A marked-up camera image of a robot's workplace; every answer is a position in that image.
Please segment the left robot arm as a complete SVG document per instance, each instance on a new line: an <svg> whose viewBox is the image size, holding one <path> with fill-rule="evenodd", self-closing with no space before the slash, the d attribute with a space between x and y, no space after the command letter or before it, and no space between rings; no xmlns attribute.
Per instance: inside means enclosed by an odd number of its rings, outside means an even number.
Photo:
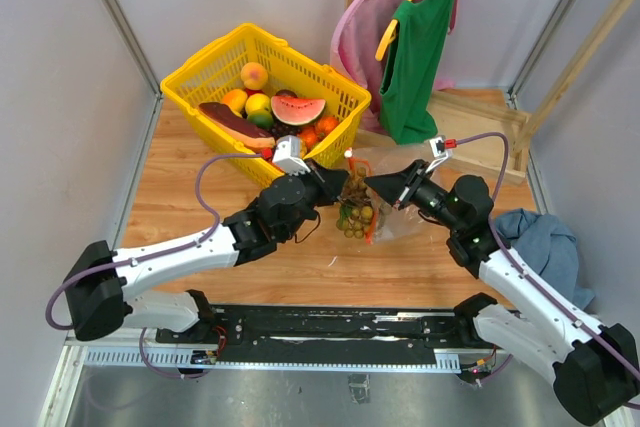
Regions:
<svg viewBox="0 0 640 427"><path fill-rule="evenodd" d="M245 209L216 218L206 231L121 252L106 241L89 244L64 281L75 337L87 342L122 327L149 327L181 332L195 343L207 340L214 315L206 297L196 291L170 296L155 286L274 253L305 221L318 221L319 208L339 200L348 177L343 169L308 161L305 172L276 178Z"/></svg>

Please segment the clear zip top bag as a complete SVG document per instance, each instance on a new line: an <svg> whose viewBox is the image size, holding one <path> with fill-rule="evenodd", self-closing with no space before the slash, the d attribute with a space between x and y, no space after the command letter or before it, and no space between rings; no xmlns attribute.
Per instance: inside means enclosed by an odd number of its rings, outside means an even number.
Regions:
<svg viewBox="0 0 640 427"><path fill-rule="evenodd" d="M426 144L410 144L394 147L366 147L352 149L346 155L345 167L366 166L370 169L367 175L395 173L408 167L414 160L431 161L433 155ZM375 192L368 188L376 211L373 242L369 245L390 241L415 233L423 220L415 206L407 206L403 210L384 202Z"/></svg>

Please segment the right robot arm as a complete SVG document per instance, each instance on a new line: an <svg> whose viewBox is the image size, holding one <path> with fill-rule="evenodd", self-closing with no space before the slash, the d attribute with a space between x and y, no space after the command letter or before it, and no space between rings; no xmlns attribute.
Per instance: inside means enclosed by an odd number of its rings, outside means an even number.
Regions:
<svg viewBox="0 0 640 427"><path fill-rule="evenodd" d="M466 347L482 340L505 349L552 387L564 409L592 426L639 394L634 336L621 324L605 326L565 299L507 247L491 220L494 203L483 178L464 175L450 190L431 179L428 163L366 178L389 205L417 207L446 227L454 261L491 286L516 308L509 312L476 295L453 322L455 339Z"/></svg>

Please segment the longan fruit bunch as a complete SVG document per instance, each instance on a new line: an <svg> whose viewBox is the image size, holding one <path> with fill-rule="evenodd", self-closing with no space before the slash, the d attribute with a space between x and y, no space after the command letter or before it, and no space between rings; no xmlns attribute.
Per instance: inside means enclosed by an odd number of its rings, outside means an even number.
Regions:
<svg viewBox="0 0 640 427"><path fill-rule="evenodd" d="M350 169L349 177L343 186L336 227L346 238L373 242L376 211L364 182L370 173L366 166Z"/></svg>

